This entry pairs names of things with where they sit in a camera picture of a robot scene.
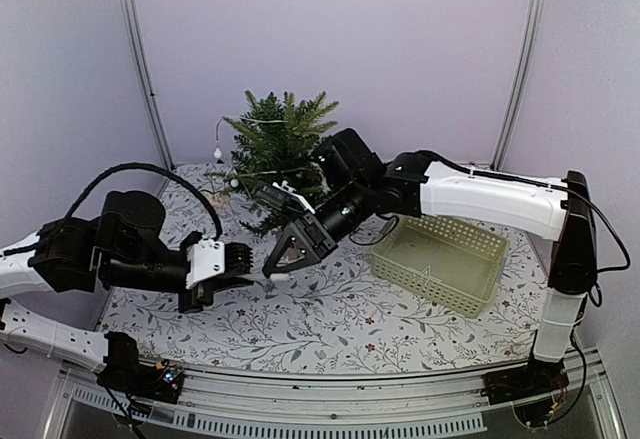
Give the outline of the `white ball light garland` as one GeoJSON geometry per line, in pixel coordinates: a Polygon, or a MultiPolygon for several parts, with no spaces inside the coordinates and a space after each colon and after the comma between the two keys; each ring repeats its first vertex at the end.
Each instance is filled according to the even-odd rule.
{"type": "Polygon", "coordinates": [[[302,123],[283,117],[267,120],[243,115],[238,118],[223,116],[219,123],[234,131],[233,178],[249,190],[286,180],[301,192],[324,193],[324,180],[310,154],[337,125],[335,121],[302,123]]]}

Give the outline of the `small green christmas tree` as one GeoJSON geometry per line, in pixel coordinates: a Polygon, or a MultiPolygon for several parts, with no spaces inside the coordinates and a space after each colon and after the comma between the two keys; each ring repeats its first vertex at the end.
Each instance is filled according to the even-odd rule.
{"type": "Polygon", "coordinates": [[[249,201],[250,211],[259,220],[242,221],[240,225],[264,237],[282,229],[287,216],[258,202],[260,187],[285,180],[313,205],[328,197],[320,168],[310,155],[337,125],[328,115],[339,103],[328,100],[324,91],[312,99],[298,100],[290,91],[281,96],[271,92],[259,98],[247,90],[245,99],[246,112],[221,118],[234,131],[235,148],[230,163],[218,166],[210,175],[221,180],[226,191],[249,201]]]}

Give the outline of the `pale green plastic basket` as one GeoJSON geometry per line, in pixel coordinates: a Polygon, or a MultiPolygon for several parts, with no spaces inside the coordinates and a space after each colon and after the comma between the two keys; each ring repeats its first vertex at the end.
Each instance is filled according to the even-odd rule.
{"type": "Polygon", "coordinates": [[[423,299],[475,319],[493,302],[508,241],[446,216],[404,217],[372,249],[372,271],[423,299]],[[432,287],[416,281],[431,266],[432,287]]]}

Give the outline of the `wooden heart ornament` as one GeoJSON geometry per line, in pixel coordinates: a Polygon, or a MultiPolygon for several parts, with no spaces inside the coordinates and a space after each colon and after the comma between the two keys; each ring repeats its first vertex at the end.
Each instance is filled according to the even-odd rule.
{"type": "Polygon", "coordinates": [[[228,208],[231,204],[232,197],[226,191],[208,191],[205,190],[203,195],[207,198],[208,202],[214,207],[216,211],[221,211],[228,208]]]}

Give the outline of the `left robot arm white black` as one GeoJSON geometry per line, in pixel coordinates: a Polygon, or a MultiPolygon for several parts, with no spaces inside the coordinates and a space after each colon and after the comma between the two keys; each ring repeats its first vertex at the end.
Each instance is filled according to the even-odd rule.
{"type": "Polygon", "coordinates": [[[216,292],[250,284],[249,246],[193,232],[171,249],[160,239],[165,217],[156,197],[114,191],[97,218],[48,223],[2,253],[2,340],[82,366],[128,393],[165,382],[165,367],[141,364],[127,334],[74,328],[53,310],[102,286],[171,293],[180,312],[198,312],[216,292]]]}

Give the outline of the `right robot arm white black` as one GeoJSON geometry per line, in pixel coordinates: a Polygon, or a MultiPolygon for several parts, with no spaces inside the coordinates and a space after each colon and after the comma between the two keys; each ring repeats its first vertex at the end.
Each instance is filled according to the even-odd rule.
{"type": "Polygon", "coordinates": [[[586,178],[529,178],[461,166],[433,151],[404,152],[383,162],[351,129],[329,136],[311,154],[332,191],[319,207],[304,206],[266,259],[266,276],[321,263],[371,216],[456,217],[488,221],[554,244],[549,291],[517,386],[537,395],[556,376],[579,310],[597,282],[597,247],[586,178]]]}

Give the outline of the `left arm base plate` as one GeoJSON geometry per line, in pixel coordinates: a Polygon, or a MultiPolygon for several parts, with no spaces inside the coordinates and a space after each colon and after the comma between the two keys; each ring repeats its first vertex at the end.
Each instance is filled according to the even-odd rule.
{"type": "Polygon", "coordinates": [[[152,366],[108,364],[97,374],[97,384],[103,388],[167,404],[178,403],[184,379],[184,369],[168,360],[152,366]]]}

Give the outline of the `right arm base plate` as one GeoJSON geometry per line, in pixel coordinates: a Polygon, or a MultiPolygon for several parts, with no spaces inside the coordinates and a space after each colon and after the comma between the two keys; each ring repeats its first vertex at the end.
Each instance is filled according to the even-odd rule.
{"type": "Polygon", "coordinates": [[[490,405],[549,394],[569,385],[563,366],[546,363],[489,372],[482,376],[482,381],[480,395],[487,398],[490,405]]]}

